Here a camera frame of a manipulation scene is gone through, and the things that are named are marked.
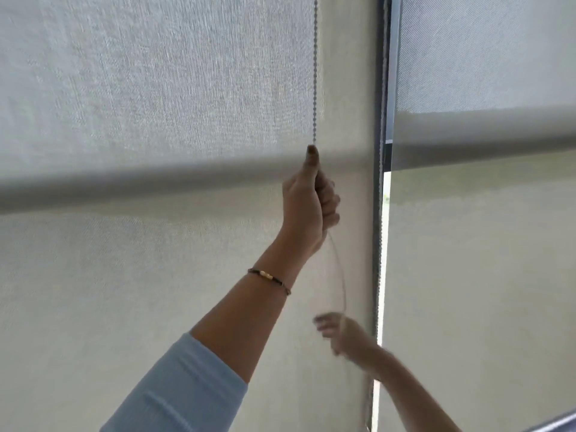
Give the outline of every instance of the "human hand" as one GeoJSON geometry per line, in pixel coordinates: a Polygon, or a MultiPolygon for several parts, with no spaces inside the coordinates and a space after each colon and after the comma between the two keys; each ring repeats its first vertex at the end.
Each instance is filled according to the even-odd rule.
{"type": "Polygon", "coordinates": [[[368,335],[353,319],[340,312],[328,312],[314,318],[316,329],[330,340],[332,352],[344,355],[356,365],[365,368],[367,354],[378,348],[376,340],[368,335]]]}
{"type": "Polygon", "coordinates": [[[318,149],[309,145],[302,169],[282,184],[284,222],[280,235],[297,244],[306,258],[316,253],[330,227],[340,221],[340,196],[320,170],[318,149]]]}

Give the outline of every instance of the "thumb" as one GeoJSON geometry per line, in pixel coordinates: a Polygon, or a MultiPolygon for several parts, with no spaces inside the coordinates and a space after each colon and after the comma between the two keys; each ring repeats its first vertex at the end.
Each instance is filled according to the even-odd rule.
{"type": "Polygon", "coordinates": [[[320,169],[320,155],[315,145],[309,145],[306,150],[306,159],[298,173],[297,180],[306,186],[314,188],[314,182],[320,169]]]}

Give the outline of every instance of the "light blue sleeve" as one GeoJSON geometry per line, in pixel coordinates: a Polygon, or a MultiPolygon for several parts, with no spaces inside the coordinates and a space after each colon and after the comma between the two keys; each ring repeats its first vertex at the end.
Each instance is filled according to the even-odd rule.
{"type": "Polygon", "coordinates": [[[101,432],[226,432],[248,385],[183,334],[122,402],[101,432]]]}

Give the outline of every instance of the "bracelet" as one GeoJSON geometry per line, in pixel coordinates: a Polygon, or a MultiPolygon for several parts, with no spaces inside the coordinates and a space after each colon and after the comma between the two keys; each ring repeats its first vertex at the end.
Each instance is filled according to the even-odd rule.
{"type": "Polygon", "coordinates": [[[281,287],[284,288],[284,292],[286,293],[287,296],[292,294],[292,291],[284,284],[284,282],[282,282],[277,277],[274,277],[271,274],[266,273],[266,271],[262,271],[262,270],[259,270],[256,268],[249,268],[248,272],[252,273],[252,274],[257,274],[258,276],[262,276],[262,277],[268,279],[269,281],[273,281],[274,283],[277,283],[278,285],[280,285],[281,287]]]}

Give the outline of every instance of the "person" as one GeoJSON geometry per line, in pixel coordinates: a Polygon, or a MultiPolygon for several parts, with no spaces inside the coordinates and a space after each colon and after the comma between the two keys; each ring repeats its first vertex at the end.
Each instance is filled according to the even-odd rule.
{"type": "MultiPolygon", "coordinates": [[[[254,266],[134,387],[101,432],[226,432],[292,286],[338,224],[340,197],[309,145],[300,171],[282,185],[283,223],[254,266]]],[[[352,319],[314,323],[342,354],[380,380],[409,432],[458,428],[397,359],[352,319]]]]}

